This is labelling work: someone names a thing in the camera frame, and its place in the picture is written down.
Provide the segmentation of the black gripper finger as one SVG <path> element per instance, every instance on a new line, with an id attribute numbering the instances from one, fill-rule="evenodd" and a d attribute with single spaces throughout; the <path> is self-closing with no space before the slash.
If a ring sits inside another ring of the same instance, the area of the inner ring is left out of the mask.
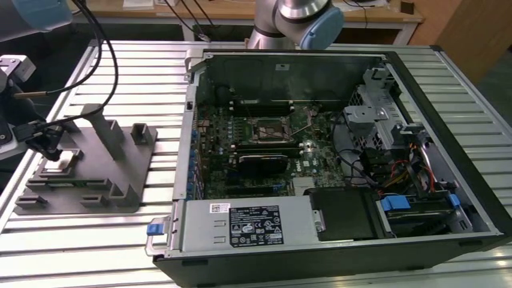
<path id="1" fill-rule="evenodd" d="M 56 161 L 56 136 L 46 133 L 28 140 L 30 148 L 50 161 Z"/>
<path id="2" fill-rule="evenodd" d="M 39 152 L 50 161 L 58 161 L 63 150 L 59 149 L 59 143 L 63 137 L 63 128 L 60 126 L 47 128 L 39 136 Z"/>

